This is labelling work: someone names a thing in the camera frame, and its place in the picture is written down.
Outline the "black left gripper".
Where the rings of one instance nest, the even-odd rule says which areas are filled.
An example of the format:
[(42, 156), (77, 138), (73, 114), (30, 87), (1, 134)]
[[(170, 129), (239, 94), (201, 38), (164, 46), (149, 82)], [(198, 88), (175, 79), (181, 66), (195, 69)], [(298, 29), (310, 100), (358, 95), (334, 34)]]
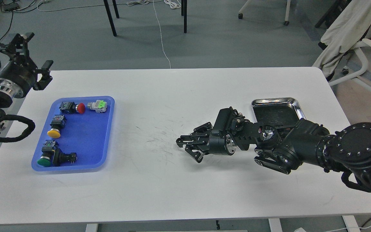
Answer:
[(0, 41), (0, 53), (9, 57), (9, 62), (0, 71), (0, 91), (12, 98), (24, 98), (30, 89), (44, 90), (52, 81), (50, 67), (53, 60), (47, 60), (39, 69), (30, 58), (28, 42), (34, 33), (9, 34)]

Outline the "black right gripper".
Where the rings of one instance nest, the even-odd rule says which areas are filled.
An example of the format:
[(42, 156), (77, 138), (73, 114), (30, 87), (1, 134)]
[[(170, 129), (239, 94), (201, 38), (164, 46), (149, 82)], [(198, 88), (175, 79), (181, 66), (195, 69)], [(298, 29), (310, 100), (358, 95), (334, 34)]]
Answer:
[(213, 129), (210, 122), (194, 128), (189, 135), (181, 135), (176, 144), (183, 147), (197, 163), (201, 163), (208, 154), (231, 156), (236, 152), (231, 136)]

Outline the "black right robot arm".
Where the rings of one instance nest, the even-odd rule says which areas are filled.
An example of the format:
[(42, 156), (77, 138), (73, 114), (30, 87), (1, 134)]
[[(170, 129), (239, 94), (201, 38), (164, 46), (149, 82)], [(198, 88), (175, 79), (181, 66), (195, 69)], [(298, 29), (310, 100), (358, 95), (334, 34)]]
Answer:
[(303, 163), (324, 172), (342, 172), (351, 189), (371, 193), (371, 123), (355, 123), (335, 134), (304, 118), (295, 124), (274, 127), (252, 123), (232, 107), (221, 109), (214, 124), (205, 123), (176, 144), (198, 163), (208, 154), (231, 156), (236, 147), (246, 151), (255, 144), (255, 162), (289, 174)]

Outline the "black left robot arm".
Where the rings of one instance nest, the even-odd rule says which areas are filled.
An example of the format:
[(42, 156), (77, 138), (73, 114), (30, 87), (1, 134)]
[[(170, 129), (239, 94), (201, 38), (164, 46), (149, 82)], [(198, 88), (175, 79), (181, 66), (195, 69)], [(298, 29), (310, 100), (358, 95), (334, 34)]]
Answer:
[(38, 68), (29, 56), (28, 42), (34, 35), (34, 33), (9, 34), (6, 40), (0, 43), (0, 53), (9, 57), (8, 64), (0, 70), (0, 134), (8, 121), (18, 121), (27, 125), (17, 137), (0, 136), (0, 143), (21, 141), (35, 129), (35, 123), (31, 119), (6, 114), (4, 109), (11, 106), (14, 98), (25, 98), (30, 89), (42, 91), (52, 81), (50, 67), (53, 61), (47, 60), (41, 68)]

